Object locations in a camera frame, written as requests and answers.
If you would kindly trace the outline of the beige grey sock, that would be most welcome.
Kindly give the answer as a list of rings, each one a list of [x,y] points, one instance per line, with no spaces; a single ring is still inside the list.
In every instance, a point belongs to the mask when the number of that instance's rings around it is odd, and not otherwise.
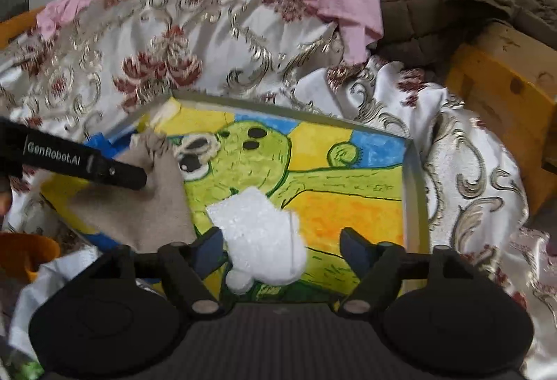
[[[169,243],[193,243],[191,211],[166,136],[151,129],[135,134],[130,148],[117,159],[144,169],[146,185],[133,191],[90,184],[69,201],[77,219],[138,253],[154,253]]]

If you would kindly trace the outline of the white fluffy sock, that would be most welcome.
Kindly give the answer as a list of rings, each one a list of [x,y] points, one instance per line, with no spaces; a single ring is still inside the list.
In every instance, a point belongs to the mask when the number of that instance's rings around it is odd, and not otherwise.
[[[227,244],[226,285],[232,293],[242,295],[256,282],[287,286],[305,272],[308,254],[297,214],[275,207],[259,189],[212,204],[207,214]]]

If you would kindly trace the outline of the orange silicone cup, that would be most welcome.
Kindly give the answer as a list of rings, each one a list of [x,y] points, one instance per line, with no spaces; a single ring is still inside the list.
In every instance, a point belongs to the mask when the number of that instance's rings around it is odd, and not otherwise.
[[[1,233],[1,269],[22,283],[35,281],[41,265],[60,255],[61,247],[54,239],[36,234]]]

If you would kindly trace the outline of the metal tray with frog painting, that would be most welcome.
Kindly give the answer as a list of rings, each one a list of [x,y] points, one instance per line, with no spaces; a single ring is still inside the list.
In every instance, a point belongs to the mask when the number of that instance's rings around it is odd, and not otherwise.
[[[346,227],[374,243],[386,240],[417,250],[429,246],[425,205],[418,207],[417,228],[406,227],[406,201],[422,193],[414,185],[420,171],[409,169],[415,148],[407,139],[295,110],[217,97],[170,98],[140,119],[115,159],[130,148],[133,135],[147,129],[171,142],[196,239],[214,227],[208,206],[249,187],[299,218],[308,254],[300,279],[280,287],[256,282],[242,295],[232,293],[226,285],[231,262],[224,240],[223,265],[203,280],[221,302],[328,302],[349,295],[359,280],[340,251]],[[41,195],[70,229],[110,251],[124,244],[90,229],[68,207],[90,184],[53,175],[41,185]]]

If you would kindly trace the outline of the floral satin bedspread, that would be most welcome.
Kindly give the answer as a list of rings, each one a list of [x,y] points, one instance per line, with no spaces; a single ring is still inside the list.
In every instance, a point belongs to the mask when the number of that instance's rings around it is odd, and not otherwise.
[[[411,138],[433,243],[452,244],[526,307],[530,379],[556,375],[556,259],[529,229],[516,161],[479,116],[418,69],[343,62],[302,0],[93,0],[51,39],[1,52],[1,113],[83,142],[158,97],[197,91],[346,119]]]

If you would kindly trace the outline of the wooden bed frame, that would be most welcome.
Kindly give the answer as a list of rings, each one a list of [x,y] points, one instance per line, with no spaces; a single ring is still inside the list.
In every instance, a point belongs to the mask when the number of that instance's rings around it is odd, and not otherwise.
[[[556,50],[493,22],[455,51],[446,86],[512,153],[536,214],[556,194],[556,175],[542,168],[556,120]]]

